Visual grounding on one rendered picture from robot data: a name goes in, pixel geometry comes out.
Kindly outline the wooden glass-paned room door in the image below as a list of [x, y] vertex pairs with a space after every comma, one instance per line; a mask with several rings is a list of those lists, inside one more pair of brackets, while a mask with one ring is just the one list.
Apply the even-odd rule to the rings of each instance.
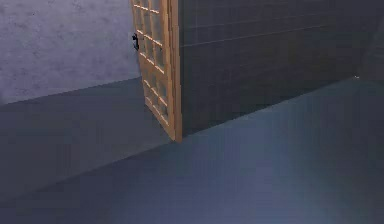
[[168, 136], [182, 141], [178, 0], [130, 0], [146, 106]]

